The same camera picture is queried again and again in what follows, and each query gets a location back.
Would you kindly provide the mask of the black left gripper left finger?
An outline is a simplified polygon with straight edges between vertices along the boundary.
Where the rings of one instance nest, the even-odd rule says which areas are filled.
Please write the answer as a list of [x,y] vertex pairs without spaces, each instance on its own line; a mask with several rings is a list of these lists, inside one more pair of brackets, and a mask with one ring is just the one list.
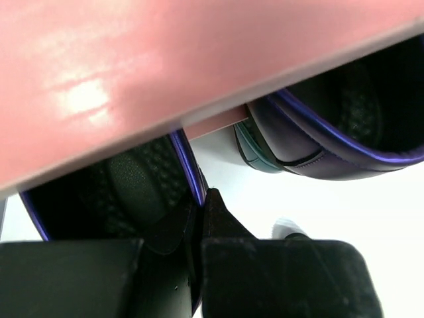
[[46,240],[1,245],[2,317],[191,317],[199,299],[197,205],[138,237],[109,239],[78,202],[49,201]]

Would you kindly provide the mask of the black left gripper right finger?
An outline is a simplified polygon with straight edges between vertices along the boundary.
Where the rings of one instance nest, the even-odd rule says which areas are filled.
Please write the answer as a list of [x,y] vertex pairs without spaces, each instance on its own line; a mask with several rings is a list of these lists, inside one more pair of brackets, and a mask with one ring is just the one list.
[[207,192],[201,243],[204,317],[381,317],[366,263],[352,245],[292,235],[254,237]]

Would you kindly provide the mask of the purple loafer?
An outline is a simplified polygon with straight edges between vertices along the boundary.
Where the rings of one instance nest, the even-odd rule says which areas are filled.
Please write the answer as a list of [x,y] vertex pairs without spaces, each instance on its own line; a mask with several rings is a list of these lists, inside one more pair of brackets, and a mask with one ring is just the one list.
[[142,239],[131,313],[164,317],[172,305],[196,310],[201,301],[199,242],[206,192],[193,150],[178,130],[20,197],[46,241]]
[[415,36],[247,104],[283,172],[357,180],[423,161],[423,37]]

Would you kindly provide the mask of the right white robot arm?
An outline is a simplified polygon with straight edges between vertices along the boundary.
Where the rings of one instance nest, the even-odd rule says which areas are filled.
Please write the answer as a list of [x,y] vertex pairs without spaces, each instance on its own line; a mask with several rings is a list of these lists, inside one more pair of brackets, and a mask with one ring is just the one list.
[[272,239],[309,239],[307,234],[292,220],[280,217],[272,228]]

